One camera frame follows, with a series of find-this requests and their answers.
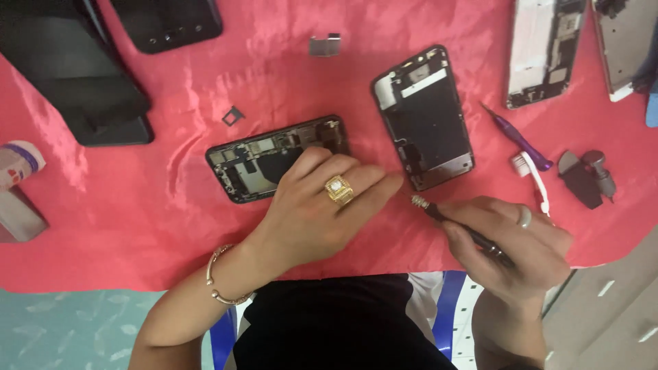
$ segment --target red tablecloth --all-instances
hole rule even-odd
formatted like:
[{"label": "red tablecloth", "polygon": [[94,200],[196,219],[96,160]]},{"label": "red tablecloth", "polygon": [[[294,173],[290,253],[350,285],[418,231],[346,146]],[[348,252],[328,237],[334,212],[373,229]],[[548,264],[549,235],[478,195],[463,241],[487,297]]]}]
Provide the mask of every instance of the red tablecloth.
[{"label": "red tablecloth", "polygon": [[[533,185],[509,158],[519,150],[478,106],[500,111],[545,155],[600,149],[617,182],[615,204],[590,211],[544,174],[551,214],[576,241],[574,266],[626,255],[658,221],[658,130],[644,126],[646,98],[607,99],[592,17],[584,27],[571,86],[561,97],[504,109],[513,2],[219,1],[220,37],[156,55],[132,45],[108,0],[101,7],[130,70],[153,100],[150,145],[85,148],[58,112],[0,59],[0,142],[28,140],[48,165],[21,185],[51,224],[35,240],[0,245],[0,284],[14,292],[102,288],[162,290],[239,242],[269,200],[231,203],[203,154],[212,145],[330,113],[343,117],[354,156],[391,171],[401,165],[369,83],[433,43],[448,48],[477,166],[423,195],[480,194],[534,205]],[[313,35],[340,32],[340,55],[308,56]],[[246,119],[221,121],[235,105]],[[459,269],[442,233],[399,196],[332,259],[284,278]]]}]

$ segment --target purple screwdriver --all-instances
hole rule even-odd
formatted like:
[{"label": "purple screwdriver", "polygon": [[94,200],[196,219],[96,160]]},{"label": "purple screwdriver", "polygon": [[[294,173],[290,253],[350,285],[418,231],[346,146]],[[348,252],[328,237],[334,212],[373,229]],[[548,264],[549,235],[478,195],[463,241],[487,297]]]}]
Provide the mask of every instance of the purple screwdriver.
[{"label": "purple screwdriver", "polygon": [[489,115],[491,115],[493,118],[495,125],[500,128],[505,136],[507,136],[513,142],[517,143],[517,145],[530,156],[539,171],[548,171],[548,169],[553,166],[553,162],[544,158],[544,156],[539,151],[537,151],[537,149],[533,148],[532,145],[530,145],[530,143],[528,143],[528,141],[525,140],[523,136],[521,136],[521,133],[514,126],[512,126],[511,123],[509,123],[508,120],[495,114],[494,111],[484,105],[483,102],[480,102],[480,105],[482,108],[485,108],[487,112],[489,112]]}]

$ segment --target hand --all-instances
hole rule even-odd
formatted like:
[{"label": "hand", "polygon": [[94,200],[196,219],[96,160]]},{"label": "hand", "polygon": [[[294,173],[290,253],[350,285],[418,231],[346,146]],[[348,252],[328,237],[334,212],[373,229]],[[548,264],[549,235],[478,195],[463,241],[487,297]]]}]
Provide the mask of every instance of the hand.
[{"label": "hand", "polygon": [[515,262],[508,268],[488,257],[455,223],[446,221],[450,252],[473,281],[513,307],[543,302],[546,292],[569,276],[565,254],[572,236],[552,225],[548,217],[533,213],[527,229],[517,225],[520,207],[500,199],[478,197],[461,203],[438,205],[448,218],[469,225],[496,242]]},{"label": "hand", "polygon": [[[324,189],[338,174],[355,196],[342,209]],[[279,273],[331,257],[384,207],[402,182],[400,175],[386,174],[381,167],[310,147],[281,178],[265,218],[245,242],[262,249],[270,259],[266,263],[277,264]]]}]

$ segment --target sim card tray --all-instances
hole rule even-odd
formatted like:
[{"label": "sim card tray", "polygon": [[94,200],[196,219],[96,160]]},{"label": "sim card tray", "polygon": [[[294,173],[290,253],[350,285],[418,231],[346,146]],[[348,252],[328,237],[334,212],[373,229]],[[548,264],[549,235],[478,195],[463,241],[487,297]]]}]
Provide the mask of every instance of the sim card tray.
[{"label": "sim card tray", "polygon": [[[228,118],[229,116],[232,116],[232,117],[231,117],[231,118],[232,118],[231,121],[227,120],[227,118]],[[226,113],[226,114],[222,117],[222,120],[224,121],[224,123],[225,123],[227,126],[231,127],[231,126],[233,126],[234,123],[236,123],[237,121],[239,121],[240,119],[243,119],[243,118],[245,118],[245,116],[242,114],[242,112],[239,111],[238,108],[235,108],[235,107],[233,106],[233,107],[231,107],[231,110],[228,111],[228,113]]]},{"label": "sim card tray", "polygon": [[340,50],[340,34],[329,34],[325,40],[312,36],[309,40],[309,54],[313,57],[333,57]]}]

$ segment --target finger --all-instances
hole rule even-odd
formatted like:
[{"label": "finger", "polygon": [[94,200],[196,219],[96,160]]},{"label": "finger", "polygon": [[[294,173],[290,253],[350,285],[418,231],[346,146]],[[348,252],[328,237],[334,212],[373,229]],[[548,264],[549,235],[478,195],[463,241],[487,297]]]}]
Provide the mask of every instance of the finger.
[{"label": "finger", "polygon": [[[514,223],[518,223],[521,218],[521,207],[523,206],[521,204],[509,203],[487,196],[473,198],[470,202],[483,209],[507,217]],[[533,212],[532,220],[526,230],[545,246],[551,247],[562,256],[567,254],[567,250],[571,245],[571,235],[566,230],[553,226],[551,219],[543,213]]]},{"label": "finger", "polygon": [[354,157],[344,154],[333,155],[315,169],[315,171],[306,176],[300,185],[306,192],[311,194],[319,193],[321,190],[324,190],[324,185],[329,179],[337,174],[344,174],[359,164],[359,161]]},{"label": "finger", "polygon": [[450,253],[473,281],[491,282],[495,279],[499,267],[480,251],[464,228],[450,221],[444,221],[441,226],[447,236]]},{"label": "finger", "polygon": [[372,216],[384,208],[402,183],[403,178],[400,174],[390,173],[384,176],[338,213],[336,217],[340,226],[338,229],[344,230],[349,237],[355,235]]},{"label": "finger", "polygon": [[283,175],[281,182],[293,182],[305,178],[331,158],[332,153],[323,147],[308,147]]},{"label": "finger", "polygon": [[[353,167],[342,175],[343,179],[347,181],[349,187],[352,188],[354,197],[366,191],[371,186],[375,185],[386,176],[386,171],[382,167],[375,165],[365,165]],[[329,208],[333,212],[338,212],[340,206],[329,197],[326,190],[321,191],[315,196],[315,201],[323,204],[323,208]]]},{"label": "finger", "polygon": [[544,261],[553,261],[557,252],[539,242],[529,231],[511,219],[472,203],[461,206],[441,204],[439,210],[447,218],[481,233],[493,240],[522,270],[543,270]]}]

